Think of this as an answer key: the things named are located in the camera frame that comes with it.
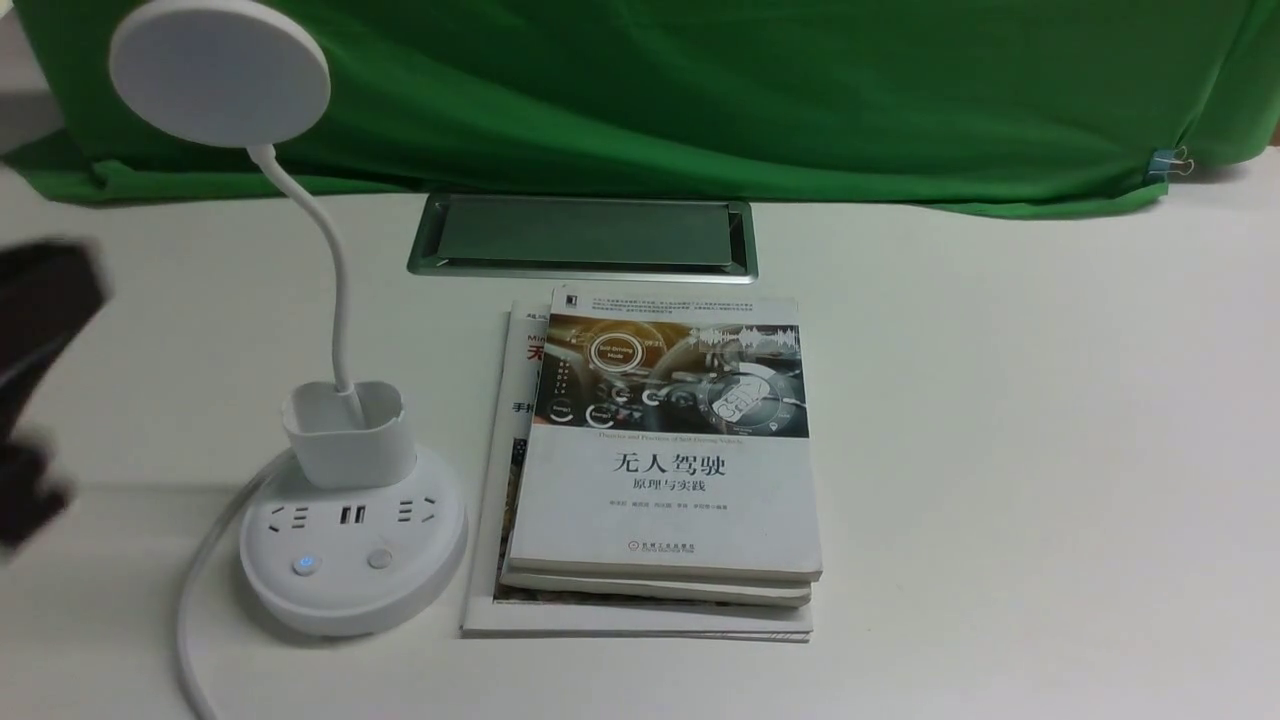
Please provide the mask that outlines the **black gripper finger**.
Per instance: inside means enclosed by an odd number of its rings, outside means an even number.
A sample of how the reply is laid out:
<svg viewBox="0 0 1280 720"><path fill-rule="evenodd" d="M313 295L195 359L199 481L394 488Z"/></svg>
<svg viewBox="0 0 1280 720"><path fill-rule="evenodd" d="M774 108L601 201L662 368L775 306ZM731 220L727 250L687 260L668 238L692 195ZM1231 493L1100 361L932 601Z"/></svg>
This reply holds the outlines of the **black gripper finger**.
<svg viewBox="0 0 1280 720"><path fill-rule="evenodd" d="M1 550L18 551L70 506L73 487L52 471L49 447L6 441L1 447Z"/></svg>

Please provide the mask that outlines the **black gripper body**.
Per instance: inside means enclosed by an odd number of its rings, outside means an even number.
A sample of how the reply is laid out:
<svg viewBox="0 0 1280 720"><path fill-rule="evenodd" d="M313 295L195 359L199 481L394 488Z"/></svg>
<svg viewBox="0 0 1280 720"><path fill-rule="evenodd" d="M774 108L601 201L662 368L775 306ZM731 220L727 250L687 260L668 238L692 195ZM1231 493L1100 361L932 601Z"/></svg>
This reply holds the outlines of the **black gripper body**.
<svg viewBox="0 0 1280 720"><path fill-rule="evenodd" d="M93 245L38 238L1 251L1 433L9 441L31 396L109 297Z"/></svg>

